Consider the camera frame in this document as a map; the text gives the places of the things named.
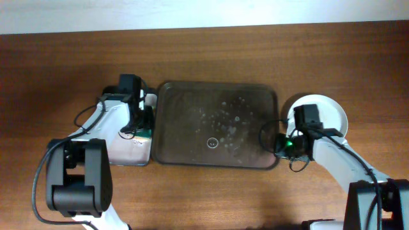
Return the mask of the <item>green yellow sponge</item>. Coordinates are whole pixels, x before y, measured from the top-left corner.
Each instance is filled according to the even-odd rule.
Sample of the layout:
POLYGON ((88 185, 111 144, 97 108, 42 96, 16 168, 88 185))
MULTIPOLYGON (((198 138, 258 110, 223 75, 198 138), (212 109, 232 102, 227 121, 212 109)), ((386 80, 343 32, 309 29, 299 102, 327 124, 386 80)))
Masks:
POLYGON ((142 138, 142 139, 151 139, 152 131, 148 128, 140 128, 134 132, 135 138, 142 138))

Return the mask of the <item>pale green plate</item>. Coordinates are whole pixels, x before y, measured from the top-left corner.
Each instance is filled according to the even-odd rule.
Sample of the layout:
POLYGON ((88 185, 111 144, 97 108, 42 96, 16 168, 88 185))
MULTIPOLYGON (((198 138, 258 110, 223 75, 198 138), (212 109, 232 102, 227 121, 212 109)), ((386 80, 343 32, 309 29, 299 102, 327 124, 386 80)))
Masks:
POLYGON ((309 104, 317 105, 320 121, 324 128, 335 128, 342 133, 343 137, 347 134, 348 118, 343 108, 335 100, 324 95, 306 95, 296 100, 289 108, 287 137, 295 129, 294 108, 309 104))

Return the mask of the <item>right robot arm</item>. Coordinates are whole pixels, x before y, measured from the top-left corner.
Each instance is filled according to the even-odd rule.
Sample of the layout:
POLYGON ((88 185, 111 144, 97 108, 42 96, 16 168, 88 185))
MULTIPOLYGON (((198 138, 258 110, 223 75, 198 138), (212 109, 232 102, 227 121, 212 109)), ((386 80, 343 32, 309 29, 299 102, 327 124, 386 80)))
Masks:
POLYGON ((302 222, 314 229, 408 229, 408 180, 394 180, 368 164, 335 128, 324 128, 318 106, 294 108, 295 127, 277 134, 274 155, 289 162, 316 162, 347 191, 342 221, 302 222))

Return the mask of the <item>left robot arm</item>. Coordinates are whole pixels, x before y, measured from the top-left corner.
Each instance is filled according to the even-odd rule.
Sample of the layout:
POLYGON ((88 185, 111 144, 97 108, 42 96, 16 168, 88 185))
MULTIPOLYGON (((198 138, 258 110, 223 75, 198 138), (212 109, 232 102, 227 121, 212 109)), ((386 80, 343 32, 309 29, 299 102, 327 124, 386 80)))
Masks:
POLYGON ((150 160, 156 94, 140 77, 124 73, 107 86, 92 115, 76 132, 53 139, 40 163, 46 168, 45 202, 66 217, 60 226, 130 229, 112 205, 112 165, 144 166, 150 160))

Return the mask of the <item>small black tray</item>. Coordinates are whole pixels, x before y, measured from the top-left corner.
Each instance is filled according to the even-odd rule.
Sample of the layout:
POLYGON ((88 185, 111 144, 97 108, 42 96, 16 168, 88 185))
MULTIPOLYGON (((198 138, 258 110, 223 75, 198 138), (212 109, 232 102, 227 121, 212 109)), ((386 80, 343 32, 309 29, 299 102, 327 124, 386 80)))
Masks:
POLYGON ((157 94, 149 88, 145 105, 153 107, 154 128, 151 139, 135 138, 134 134, 124 134, 120 130, 129 122, 128 105, 119 100, 105 102, 106 113, 98 130, 106 141, 109 161, 114 165, 147 165, 150 160, 151 144, 155 128, 155 109, 157 94))

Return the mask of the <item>large brown tray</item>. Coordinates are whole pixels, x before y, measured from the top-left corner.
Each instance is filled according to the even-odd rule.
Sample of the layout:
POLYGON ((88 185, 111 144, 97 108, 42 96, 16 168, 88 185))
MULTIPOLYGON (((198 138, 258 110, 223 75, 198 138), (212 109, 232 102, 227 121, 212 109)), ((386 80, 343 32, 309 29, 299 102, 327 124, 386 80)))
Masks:
POLYGON ((173 81, 158 91, 151 157, 160 164, 271 170, 277 95, 262 84, 173 81))

